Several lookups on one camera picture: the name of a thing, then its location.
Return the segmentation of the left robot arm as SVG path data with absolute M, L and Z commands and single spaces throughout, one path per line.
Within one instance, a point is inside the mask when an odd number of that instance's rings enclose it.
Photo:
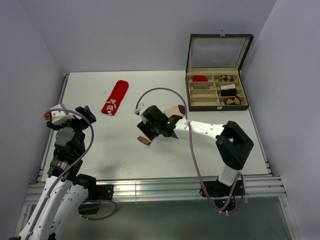
M 56 132 L 53 158 L 36 207 L 16 240 L 55 240 L 70 212 L 96 197 L 96 178 L 80 174 L 86 129 L 93 130 L 97 121 L 89 106 L 66 109 L 63 104 L 52 107 L 44 115 L 47 126 Z

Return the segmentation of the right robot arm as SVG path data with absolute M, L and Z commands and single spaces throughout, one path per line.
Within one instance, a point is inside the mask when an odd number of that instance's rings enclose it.
M 141 118 L 137 127 L 150 140 L 162 135 L 165 138 L 188 139 L 191 156 L 197 173 L 200 172 L 194 151 L 194 140 L 215 146 L 223 162 L 217 178 L 216 189 L 222 195 L 234 188 L 254 143 L 234 121 L 226 124 L 210 124 L 190 120 L 184 106 L 176 107 L 178 113 L 168 116 L 156 105 L 139 106 L 134 113 Z

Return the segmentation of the beige sock brown toe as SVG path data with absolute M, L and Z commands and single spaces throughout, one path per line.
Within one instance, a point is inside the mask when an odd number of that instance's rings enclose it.
M 180 119 L 182 119 L 184 117 L 186 109 L 185 109 L 185 107 L 183 105 L 175 105 L 175 106 L 170 107 L 170 108 L 168 108 L 168 109 L 166 109 L 164 111 L 161 111 L 161 112 L 164 113 L 168 118 L 171 115 L 178 115 L 179 116 L 179 120 L 180 120 Z

